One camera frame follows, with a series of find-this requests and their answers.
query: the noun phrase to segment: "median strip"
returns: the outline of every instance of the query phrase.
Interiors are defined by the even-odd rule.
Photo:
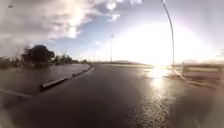
[[[52,82],[49,82],[49,83],[46,83],[46,84],[42,84],[42,85],[40,85],[40,91],[46,91],[48,89],[51,89],[51,88],[53,88],[53,87],[55,87],[55,86],[65,82],[65,81],[67,81],[67,80],[69,80],[69,79],[71,79],[73,77],[79,76],[79,75],[89,71],[92,68],[93,68],[93,66],[90,65],[87,69],[82,70],[82,71],[80,71],[78,73],[73,73],[69,77],[64,77],[64,78],[61,78],[61,79],[58,79],[58,80],[55,80],[55,81],[52,81]]]

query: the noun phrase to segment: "cloud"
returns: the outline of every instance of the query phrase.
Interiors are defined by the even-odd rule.
[[[114,10],[117,2],[126,1],[1,0],[0,51],[62,37],[76,38],[82,24],[91,22],[93,16],[101,15],[97,5],[105,4],[108,9]],[[111,21],[119,17],[119,14],[113,14]]]

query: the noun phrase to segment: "curb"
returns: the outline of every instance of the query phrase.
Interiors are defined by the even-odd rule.
[[[207,88],[212,88],[212,89],[216,89],[216,87],[214,86],[211,86],[210,84],[207,84],[207,83],[199,83],[199,82],[196,82],[196,81],[191,81],[191,80],[188,80],[187,78],[183,77],[179,72],[177,72],[176,70],[174,70],[175,73],[184,81],[186,81],[188,84],[193,84],[193,85],[196,85],[196,86],[204,86],[204,87],[207,87]]]
[[[41,84],[39,86],[39,89],[40,89],[41,92],[49,90],[49,89],[51,89],[51,88],[53,88],[53,87],[55,87],[55,86],[65,82],[65,81],[67,81],[67,80],[69,80],[71,78],[77,77],[77,76],[79,76],[79,75],[81,75],[81,74],[83,74],[85,72],[88,72],[92,68],[93,68],[93,66],[89,65],[89,67],[87,69],[82,70],[81,72],[78,72],[78,73],[73,73],[73,74],[71,74],[70,77],[63,77],[61,79],[58,79],[58,80],[55,80],[55,81],[52,81],[52,82],[49,82],[49,83]]]

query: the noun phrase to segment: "wet road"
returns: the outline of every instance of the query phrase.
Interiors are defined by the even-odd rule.
[[[219,128],[222,91],[152,79],[144,68],[98,65],[1,111],[2,128]]]

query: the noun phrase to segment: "pole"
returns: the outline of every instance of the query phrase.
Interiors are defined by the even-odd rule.
[[[113,61],[113,38],[114,38],[114,35],[111,36],[111,41],[110,41],[110,62],[111,63]]]
[[[162,5],[163,5],[163,8],[165,9],[165,12],[166,12],[166,15],[167,15],[167,17],[168,17],[168,20],[169,20],[169,23],[170,23],[170,30],[171,30],[171,38],[172,38],[172,50],[173,50],[173,63],[172,63],[172,68],[174,69],[174,59],[175,59],[175,56],[174,56],[174,52],[175,52],[175,50],[174,50],[174,32],[173,32],[173,24],[172,24],[172,20],[171,20],[171,17],[170,17],[170,13],[169,13],[169,11],[168,11],[168,9],[167,9],[167,7],[166,7],[166,5],[165,5],[165,3],[163,2],[163,0],[160,0],[160,2],[162,3]]]

